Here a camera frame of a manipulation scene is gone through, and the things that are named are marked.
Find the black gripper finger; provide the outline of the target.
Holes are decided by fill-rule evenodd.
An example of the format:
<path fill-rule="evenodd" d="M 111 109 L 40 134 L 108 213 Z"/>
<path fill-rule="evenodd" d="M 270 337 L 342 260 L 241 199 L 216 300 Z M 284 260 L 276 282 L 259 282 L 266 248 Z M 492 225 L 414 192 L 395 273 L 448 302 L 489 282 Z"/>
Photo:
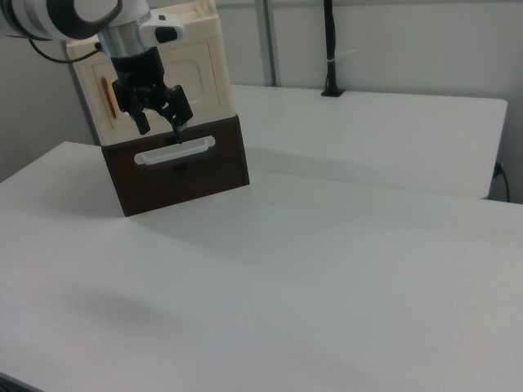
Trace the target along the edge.
<path fill-rule="evenodd" d="M 181 144 L 183 142 L 181 133 L 193 118 L 185 91 L 181 85 L 167 87 L 164 84 L 158 85 L 157 90 L 159 96 L 157 113 L 168 121 L 172 127 L 175 142 Z"/>
<path fill-rule="evenodd" d="M 129 114 L 141 135 L 145 135 L 150 131 L 150 125 L 144 113 L 144 106 L 137 95 L 131 96 Z"/>

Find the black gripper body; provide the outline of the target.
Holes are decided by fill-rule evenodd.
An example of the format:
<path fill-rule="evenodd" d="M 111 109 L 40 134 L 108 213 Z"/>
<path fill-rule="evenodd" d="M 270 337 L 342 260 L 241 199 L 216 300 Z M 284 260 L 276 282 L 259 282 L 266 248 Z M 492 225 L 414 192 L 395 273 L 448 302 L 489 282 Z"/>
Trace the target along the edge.
<path fill-rule="evenodd" d="M 167 86 L 157 47 L 136 56 L 112 58 L 111 62 L 117 74 L 112 86 L 122 112 L 137 114 L 144 109 L 158 110 L 165 106 Z"/>

